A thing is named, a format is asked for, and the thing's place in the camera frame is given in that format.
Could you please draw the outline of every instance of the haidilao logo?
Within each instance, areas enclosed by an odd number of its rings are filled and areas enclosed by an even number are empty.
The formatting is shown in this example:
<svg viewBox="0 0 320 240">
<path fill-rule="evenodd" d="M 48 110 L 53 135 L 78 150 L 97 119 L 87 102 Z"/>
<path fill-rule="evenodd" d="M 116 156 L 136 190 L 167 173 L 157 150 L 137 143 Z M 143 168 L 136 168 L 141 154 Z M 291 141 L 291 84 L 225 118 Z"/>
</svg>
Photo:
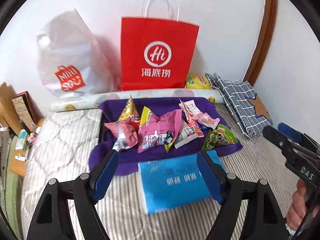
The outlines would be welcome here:
<svg viewBox="0 0 320 240">
<path fill-rule="evenodd" d="M 163 41 L 153 41 L 144 50 L 144 58 L 152 67 L 163 67 L 171 59 L 171 49 Z"/>
</svg>

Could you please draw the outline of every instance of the wooden door frame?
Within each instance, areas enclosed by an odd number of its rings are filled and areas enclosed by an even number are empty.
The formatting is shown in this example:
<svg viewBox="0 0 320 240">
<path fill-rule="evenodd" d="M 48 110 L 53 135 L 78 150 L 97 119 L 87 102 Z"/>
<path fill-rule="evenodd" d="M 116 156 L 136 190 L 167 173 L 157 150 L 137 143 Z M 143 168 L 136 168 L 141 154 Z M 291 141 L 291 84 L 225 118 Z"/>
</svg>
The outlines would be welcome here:
<svg viewBox="0 0 320 240">
<path fill-rule="evenodd" d="M 248 81 L 252 86 L 259 76 L 270 47 L 273 30 L 275 28 L 277 5 L 278 0 L 265 0 L 264 14 L 257 45 L 243 78 L 243 81 Z"/>
</svg>

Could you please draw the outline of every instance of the finger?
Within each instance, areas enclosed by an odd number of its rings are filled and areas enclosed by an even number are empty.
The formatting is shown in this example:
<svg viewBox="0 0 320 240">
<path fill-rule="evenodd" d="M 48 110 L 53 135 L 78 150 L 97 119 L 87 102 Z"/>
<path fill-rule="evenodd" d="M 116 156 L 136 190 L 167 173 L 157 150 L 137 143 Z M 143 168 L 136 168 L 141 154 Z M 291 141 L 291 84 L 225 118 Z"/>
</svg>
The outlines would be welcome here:
<svg viewBox="0 0 320 240">
<path fill-rule="evenodd" d="M 302 218 L 295 212 L 293 206 L 288 211 L 288 216 L 295 228 L 298 228 L 302 222 Z"/>
<path fill-rule="evenodd" d="M 298 191 L 296 191 L 292 196 L 292 204 L 295 212 L 303 218 L 307 213 L 307 207 L 304 198 L 300 196 Z"/>
<path fill-rule="evenodd" d="M 315 217 L 316 217 L 316 215 L 317 215 L 317 213 L 318 213 L 319 209 L 320 209 L 320 206 L 316 206 L 316 207 L 314 208 L 313 213 L 312 213 L 313 218 L 315 218 Z"/>
<path fill-rule="evenodd" d="M 300 196 L 303 196 L 306 193 L 307 187 L 302 179 L 299 179 L 297 182 L 297 190 Z"/>
<path fill-rule="evenodd" d="M 289 228 L 291 228 L 292 230 L 297 230 L 298 228 L 294 226 L 294 224 L 292 223 L 291 219 L 289 218 L 289 216 L 287 216 L 287 224 L 289 226 Z"/>
</svg>

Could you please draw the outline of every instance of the gray striped bedsheet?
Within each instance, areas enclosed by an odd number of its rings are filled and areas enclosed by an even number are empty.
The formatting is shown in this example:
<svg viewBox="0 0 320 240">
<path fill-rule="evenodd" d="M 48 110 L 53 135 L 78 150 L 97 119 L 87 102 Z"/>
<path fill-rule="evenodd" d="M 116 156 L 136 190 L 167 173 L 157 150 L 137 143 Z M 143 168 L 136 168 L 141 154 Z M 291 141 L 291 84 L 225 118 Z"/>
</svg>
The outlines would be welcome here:
<svg viewBox="0 0 320 240">
<path fill-rule="evenodd" d="M 285 215 L 291 205 L 298 178 L 285 168 L 285 158 L 280 150 L 262 136 L 247 139 L 226 107 L 216 105 L 216 108 L 244 146 L 241 151 L 221 158 L 227 171 L 248 181 L 265 178 L 275 193 L 282 214 Z M 101 111 L 98 109 L 50 113 L 47 117 L 40 133 L 41 139 L 37 140 L 37 145 L 32 150 L 24 179 L 21 214 L 25 238 L 37 201 L 47 181 L 50 178 L 57 178 L 58 181 L 72 180 L 89 171 L 87 162 L 90 151 L 98 141 L 100 118 Z M 48 149 L 51 143 L 61 144 L 61 151 L 46 152 L 45 149 Z M 47 161 L 44 161 L 44 155 L 48 154 L 55 156 L 47 156 Z M 241 234 L 246 205 L 247 201 L 243 201 L 232 239 L 238 239 Z M 69 208 L 76 237 L 82 240 L 84 238 L 73 201 L 69 201 Z M 220 205 L 207 198 L 190 205 L 145 215 L 141 201 L 140 177 L 133 173 L 114 177 L 96 209 L 112 240 L 200 240 L 205 239 L 209 233 Z"/>
</svg>

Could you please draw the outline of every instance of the purple towel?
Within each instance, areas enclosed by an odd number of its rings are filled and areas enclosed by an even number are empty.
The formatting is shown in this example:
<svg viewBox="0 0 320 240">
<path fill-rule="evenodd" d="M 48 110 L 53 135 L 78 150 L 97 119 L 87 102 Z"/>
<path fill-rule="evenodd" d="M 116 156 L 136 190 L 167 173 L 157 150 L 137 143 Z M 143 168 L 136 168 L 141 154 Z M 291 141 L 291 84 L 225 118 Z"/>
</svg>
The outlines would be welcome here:
<svg viewBox="0 0 320 240">
<path fill-rule="evenodd" d="M 220 123 L 230 127 L 226 120 L 224 120 L 216 111 L 215 105 L 208 101 L 206 98 L 181 98 L 182 101 L 194 100 L 196 106 L 202 112 L 207 112 L 212 118 L 220 118 Z M 107 100 L 99 105 L 99 108 L 103 111 L 106 122 L 115 122 L 119 118 L 127 100 Z M 144 106 L 151 109 L 151 111 L 161 116 L 167 112 L 179 109 L 179 98 L 137 98 L 134 100 L 134 104 L 137 111 L 141 115 Z M 185 114 L 182 113 L 182 118 L 186 120 Z M 153 161 L 167 158 L 174 158 L 185 156 L 193 153 L 197 153 L 201 150 L 204 143 L 205 137 L 209 130 L 203 131 L 204 137 L 196 138 L 190 143 L 176 149 L 174 146 L 171 147 L 167 153 L 164 147 L 157 147 L 152 150 L 138 153 L 138 145 L 120 152 L 119 154 L 119 166 L 116 170 L 115 175 L 127 175 L 138 171 L 138 162 Z M 103 127 L 102 130 L 102 142 L 95 146 L 89 157 L 89 168 L 92 169 L 97 163 L 101 162 L 106 156 L 108 151 L 113 147 L 116 138 L 113 136 L 110 130 Z M 242 149 L 242 144 L 238 141 L 235 144 L 226 145 L 215 148 L 219 157 L 230 155 L 238 150 Z"/>
</svg>

